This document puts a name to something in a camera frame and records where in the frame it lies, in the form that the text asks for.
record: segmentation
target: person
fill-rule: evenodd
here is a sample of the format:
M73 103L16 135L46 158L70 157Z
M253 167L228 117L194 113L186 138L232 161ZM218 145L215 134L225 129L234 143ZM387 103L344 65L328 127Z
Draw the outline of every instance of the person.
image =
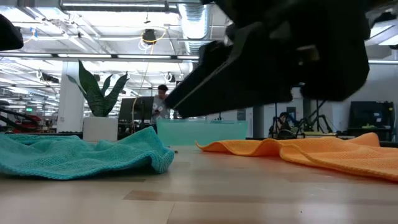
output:
M157 134L156 121L158 119L170 119L170 110L166 108L164 100L167 97L167 91L169 89L166 85L160 85L157 87L157 95L154 97L154 105L152 107L152 119L150 121L152 127L154 127Z

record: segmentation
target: wooden table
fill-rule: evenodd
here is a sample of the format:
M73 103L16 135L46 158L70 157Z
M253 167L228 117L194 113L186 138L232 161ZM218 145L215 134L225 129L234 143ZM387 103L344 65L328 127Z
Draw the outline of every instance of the wooden table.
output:
M0 177L1 224L398 223L398 185L279 158L178 154L162 175Z

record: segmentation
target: plant leaf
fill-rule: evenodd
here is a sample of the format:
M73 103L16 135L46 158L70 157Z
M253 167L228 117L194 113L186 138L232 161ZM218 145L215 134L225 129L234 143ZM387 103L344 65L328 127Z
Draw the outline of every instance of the plant leaf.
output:
M105 92L106 90L109 88L109 86L111 85L111 78L113 75L110 75L106 78L105 82L104 82L104 86L102 87L102 95L105 96Z
M95 88L98 89L99 92L101 92L97 80L95 80L95 77L89 71L86 70L81 60L79 60L79 81L81 87L86 92L88 91L89 88Z
M118 101L118 96L120 94L120 92L122 92L125 84L128 81L127 78L127 74L123 75L122 77L120 77L116 84L114 85L111 93L105 97L105 110L107 112L107 115L112 111L114 105L116 104L116 102Z
M105 110L105 99L100 89L89 88L86 100L94 116L106 117L109 114Z
M71 81L72 83L76 84L76 86L79 88L79 90L81 91L81 93L83 94L83 96L85 97L85 99L87 100L87 94L84 91L84 89L81 88L81 86L79 84L77 84L77 81L71 77L70 75L67 75L69 81Z

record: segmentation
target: ceiling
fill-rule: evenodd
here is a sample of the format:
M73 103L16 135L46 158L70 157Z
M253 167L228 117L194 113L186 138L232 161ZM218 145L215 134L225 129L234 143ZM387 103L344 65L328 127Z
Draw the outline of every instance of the ceiling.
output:
M18 54L197 55L198 46L224 40L225 27L230 21L216 5L203 8L200 4L181 4L199 3L199 0L168 0L167 6L164 2L3 0L0 14L21 27L25 46L11 51ZM396 7L386 10L395 12ZM393 43L395 36L397 43L393 44L398 44L397 24L397 19L393 19L374 26L371 38L366 41L369 58L391 55L385 44ZM142 33L146 29L155 30L158 41L153 48L143 44ZM57 115L60 85L42 81L40 76L45 73L61 82L63 64L70 60L76 59L0 57L0 100L7 100L15 107L37 104L41 113ZM175 83L168 81L168 74L183 80L194 66L194 60L113 60L86 56L82 61L87 70L100 75L99 85L111 74L117 77L128 72L127 91L119 97L117 105L124 97L156 94L149 88L160 84L172 89Z

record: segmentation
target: transparent bin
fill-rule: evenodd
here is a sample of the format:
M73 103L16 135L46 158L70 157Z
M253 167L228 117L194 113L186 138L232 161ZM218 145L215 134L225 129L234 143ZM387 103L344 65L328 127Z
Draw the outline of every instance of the transparent bin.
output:
M215 141L243 140L246 138L246 121L210 121L189 119L159 119L157 131L166 146L194 146L195 141L204 146Z

